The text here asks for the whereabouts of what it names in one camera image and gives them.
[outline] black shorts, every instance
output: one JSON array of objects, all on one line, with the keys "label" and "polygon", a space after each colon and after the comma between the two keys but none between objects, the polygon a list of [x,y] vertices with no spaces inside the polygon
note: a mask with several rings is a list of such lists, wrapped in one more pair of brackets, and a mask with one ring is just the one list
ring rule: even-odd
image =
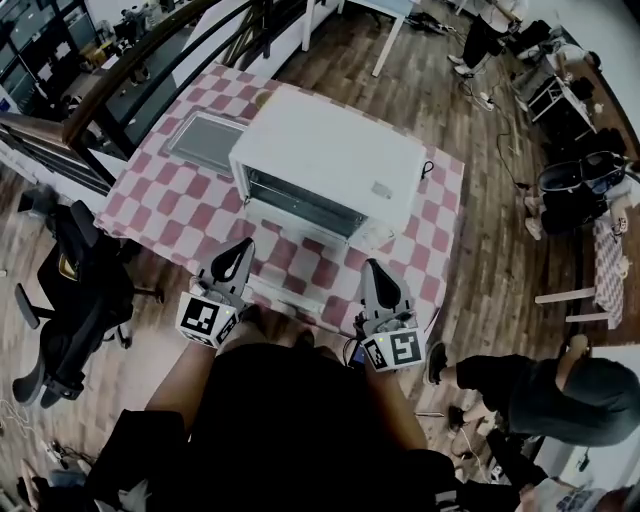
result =
[{"label": "black shorts", "polygon": [[531,363],[528,357],[518,355],[469,357],[456,365],[458,387],[479,391],[487,409],[506,419],[513,389]]}]

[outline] gray t-shirt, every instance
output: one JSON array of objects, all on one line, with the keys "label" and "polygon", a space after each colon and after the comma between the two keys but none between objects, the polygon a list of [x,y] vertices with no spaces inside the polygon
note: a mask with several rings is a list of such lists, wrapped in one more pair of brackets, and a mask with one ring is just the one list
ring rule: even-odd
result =
[{"label": "gray t-shirt", "polygon": [[577,446],[610,446],[640,424],[640,383],[631,370],[608,359],[582,359],[561,392],[557,368],[557,360],[547,359],[523,373],[509,407],[513,432]]}]

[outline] white shoe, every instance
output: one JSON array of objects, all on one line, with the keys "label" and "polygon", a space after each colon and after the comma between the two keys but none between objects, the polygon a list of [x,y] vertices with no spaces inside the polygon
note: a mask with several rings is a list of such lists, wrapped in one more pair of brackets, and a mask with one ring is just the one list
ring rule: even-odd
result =
[{"label": "white shoe", "polygon": [[461,66],[464,64],[464,59],[462,57],[456,57],[455,55],[447,55],[447,59],[453,62],[456,66]]},{"label": "white shoe", "polygon": [[522,110],[525,113],[529,112],[529,106],[517,96],[516,96],[516,103],[520,107],[520,110]]},{"label": "white shoe", "polygon": [[529,213],[534,217],[538,216],[538,201],[535,197],[527,196],[524,198],[524,205],[529,210]]},{"label": "white shoe", "polygon": [[461,66],[456,66],[453,69],[460,76],[473,75],[473,71],[471,70],[471,68],[465,64],[462,64]]},{"label": "white shoe", "polygon": [[540,225],[539,220],[534,219],[533,217],[528,217],[524,219],[524,225],[533,238],[536,240],[542,239],[542,226]]}]

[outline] black pants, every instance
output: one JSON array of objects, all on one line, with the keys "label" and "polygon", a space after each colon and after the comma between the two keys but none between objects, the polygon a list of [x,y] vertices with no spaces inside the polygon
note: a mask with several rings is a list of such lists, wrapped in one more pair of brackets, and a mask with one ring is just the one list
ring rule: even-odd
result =
[{"label": "black pants", "polygon": [[514,512],[520,504],[520,490],[528,484],[538,485],[547,478],[547,474],[509,446],[504,435],[498,430],[487,436],[487,443],[511,485],[467,482],[462,491],[462,505],[470,512],[489,509],[494,512]]},{"label": "black pants", "polygon": [[559,235],[600,217],[607,203],[584,186],[576,192],[547,192],[542,196],[546,211],[540,217],[549,235]]},{"label": "black pants", "polygon": [[496,41],[505,35],[493,30],[480,16],[477,16],[464,44],[462,54],[464,63],[471,69],[475,68]]}]

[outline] black chair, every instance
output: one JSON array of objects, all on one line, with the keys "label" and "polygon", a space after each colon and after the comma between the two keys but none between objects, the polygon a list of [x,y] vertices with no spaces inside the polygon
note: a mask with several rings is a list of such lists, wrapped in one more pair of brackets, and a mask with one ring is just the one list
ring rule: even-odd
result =
[{"label": "black chair", "polygon": [[[38,270],[38,282],[53,310],[32,306],[22,285],[16,286],[16,300],[29,326],[37,329],[40,319],[48,319],[40,331],[34,369],[13,381],[13,395],[22,404],[32,404],[42,386],[43,408],[60,398],[77,399],[84,389],[82,369],[103,341],[118,339],[124,348],[131,346],[120,326],[131,319],[134,294],[164,300],[160,290],[134,288],[120,242],[93,221],[80,201],[71,207],[56,205],[46,219],[57,243]],[[105,340],[110,330],[114,335]]]}]

